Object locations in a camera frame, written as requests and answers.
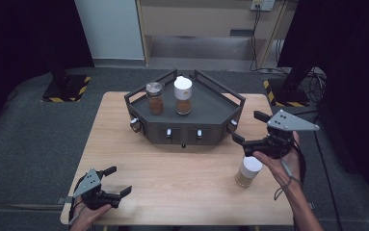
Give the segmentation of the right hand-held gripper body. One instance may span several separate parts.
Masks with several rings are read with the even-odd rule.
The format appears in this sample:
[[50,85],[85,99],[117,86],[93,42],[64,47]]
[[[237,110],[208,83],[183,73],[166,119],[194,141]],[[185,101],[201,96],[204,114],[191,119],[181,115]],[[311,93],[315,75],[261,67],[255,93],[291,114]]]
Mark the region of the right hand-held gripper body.
[[265,123],[268,135],[258,141],[245,141],[243,146],[246,157],[254,151],[259,151],[272,159],[280,159],[287,155],[294,146],[294,131],[318,131],[317,124],[306,121],[295,115],[279,110],[270,115],[271,119]]

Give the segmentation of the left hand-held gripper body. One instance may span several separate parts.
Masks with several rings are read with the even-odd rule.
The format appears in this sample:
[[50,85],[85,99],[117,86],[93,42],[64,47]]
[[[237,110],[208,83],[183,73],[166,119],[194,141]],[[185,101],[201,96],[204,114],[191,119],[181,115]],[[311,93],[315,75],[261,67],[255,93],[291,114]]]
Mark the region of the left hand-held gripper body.
[[96,210],[106,204],[110,204],[112,208],[117,208],[121,201],[119,194],[106,193],[101,189],[102,170],[91,168],[76,184],[72,196],[72,207],[75,199],[80,196],[82,201],[91,210]]

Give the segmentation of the white lid spice jar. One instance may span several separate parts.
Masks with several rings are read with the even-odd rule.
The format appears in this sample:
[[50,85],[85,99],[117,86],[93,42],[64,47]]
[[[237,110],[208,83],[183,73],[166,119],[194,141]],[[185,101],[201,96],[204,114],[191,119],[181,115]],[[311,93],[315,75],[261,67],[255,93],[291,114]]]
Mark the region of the white lid spice jar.
[[186,115],[191,111],[191,97],[193,82],[189,78],[178,76],[174,83],[175,109],[180,115]]
[[262,167],[263,164],[255,157],[245,157],[235,175],[236,183],[243,188],[249,187]]

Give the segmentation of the black corner rack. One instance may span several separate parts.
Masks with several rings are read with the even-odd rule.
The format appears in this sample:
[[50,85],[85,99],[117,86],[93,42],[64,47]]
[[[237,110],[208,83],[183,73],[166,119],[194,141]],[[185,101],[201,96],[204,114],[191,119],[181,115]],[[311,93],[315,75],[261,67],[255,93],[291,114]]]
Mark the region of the black corner rack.
[[164,86],[164,112],[149,111],[145,87],[124,95],[130,126],[157,144],[216,145],[237,129],[246,98],[198,70],[189,75],[193,82],[192,109],[187,115],[175,111],[175,70],[156,79]]

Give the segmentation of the silver lid spice jar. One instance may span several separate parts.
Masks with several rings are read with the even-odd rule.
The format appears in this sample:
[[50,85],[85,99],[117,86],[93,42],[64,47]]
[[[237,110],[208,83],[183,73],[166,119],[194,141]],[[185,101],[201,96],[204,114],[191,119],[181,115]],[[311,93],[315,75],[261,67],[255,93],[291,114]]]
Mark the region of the silver lid spice jar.
[[163,85],[158,82],[147,83],[145,86],[149,111],[153,115],[164,112]]

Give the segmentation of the person's left hand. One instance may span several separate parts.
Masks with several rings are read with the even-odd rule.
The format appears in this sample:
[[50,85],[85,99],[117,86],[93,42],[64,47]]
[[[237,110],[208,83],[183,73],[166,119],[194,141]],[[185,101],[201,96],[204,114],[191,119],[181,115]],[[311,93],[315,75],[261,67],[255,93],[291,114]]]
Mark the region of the person's left hand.
[[92,225],[103,215],[105,215],[112,206],[106,204],[96,210],[91,210],[78,196],[75,199],[73,209],[73,217],[69,222],[68,231],[87,231]]

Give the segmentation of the person's right hand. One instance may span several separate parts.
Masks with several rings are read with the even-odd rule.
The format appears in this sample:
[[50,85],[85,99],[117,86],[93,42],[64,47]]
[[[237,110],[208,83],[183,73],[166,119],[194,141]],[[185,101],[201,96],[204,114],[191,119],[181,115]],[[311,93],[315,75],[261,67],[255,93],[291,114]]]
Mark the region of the person's right hand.
[[292,148],[287,155],[277,160],[259,151],[254,151],[252,155],[270,170],[278,182],[279,188],[275,192],[275,198],[280,197],[282,193],[285,194],[286,188],[292,183],[300,185],[302,188],[300,155],[295,148]]

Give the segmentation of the black stand with striped base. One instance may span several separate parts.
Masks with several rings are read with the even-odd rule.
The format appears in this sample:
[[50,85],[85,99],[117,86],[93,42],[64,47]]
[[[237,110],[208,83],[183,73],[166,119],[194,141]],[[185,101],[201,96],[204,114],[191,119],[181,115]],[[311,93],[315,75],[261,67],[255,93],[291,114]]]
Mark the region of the black stand with striped base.
[[52,75],[42,100],[44,102],[79,101],[91,78],[86,75],[68,74],[59,63],[53,46],[46,39],[40,43],[40,53]]
[[308,96],[300,87],[309,70],[305,67],[293,67],[285,79],[268,79],[264,82],[269,102],[272,106],[307,107]]

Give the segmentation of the black curtain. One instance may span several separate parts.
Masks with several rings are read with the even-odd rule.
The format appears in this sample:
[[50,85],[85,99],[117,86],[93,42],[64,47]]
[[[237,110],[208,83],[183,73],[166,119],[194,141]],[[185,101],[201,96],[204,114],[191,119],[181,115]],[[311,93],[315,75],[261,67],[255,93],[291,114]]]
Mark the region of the black curtain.
[[0,112],[20,83],[92,65],[75,0],[0,0]]
[[318,67],[318,105],[342,165],[369,185],[369,0],[298,0],[280,66]]

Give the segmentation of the wooden shelf unit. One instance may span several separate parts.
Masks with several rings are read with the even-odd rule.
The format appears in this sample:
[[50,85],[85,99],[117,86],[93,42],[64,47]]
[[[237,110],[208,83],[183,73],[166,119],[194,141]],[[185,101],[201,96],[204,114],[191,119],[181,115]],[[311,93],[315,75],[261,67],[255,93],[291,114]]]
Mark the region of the wooden shelf unit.
[[276,0],[270,12],[252,11],[251,0],[136,0],[143,37],[229,38],[238,30],[255,43],[256,64],[273,41],[284,39],[298,0]]

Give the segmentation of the white panel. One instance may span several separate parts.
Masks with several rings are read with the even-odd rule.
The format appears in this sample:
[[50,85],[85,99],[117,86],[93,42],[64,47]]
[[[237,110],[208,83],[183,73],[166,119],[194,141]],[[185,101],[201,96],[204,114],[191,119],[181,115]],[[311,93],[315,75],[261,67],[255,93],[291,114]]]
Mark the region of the white panel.
[[92,57],[145,59],[136,0],[75,0]]

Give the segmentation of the white wall socket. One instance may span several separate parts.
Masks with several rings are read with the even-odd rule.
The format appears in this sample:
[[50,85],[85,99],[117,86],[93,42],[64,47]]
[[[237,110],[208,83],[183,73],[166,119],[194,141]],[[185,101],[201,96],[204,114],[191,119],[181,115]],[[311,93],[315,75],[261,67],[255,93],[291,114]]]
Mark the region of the white wall socket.
[[276,0],[251,0],[250,9],[252,11],[270,12]]

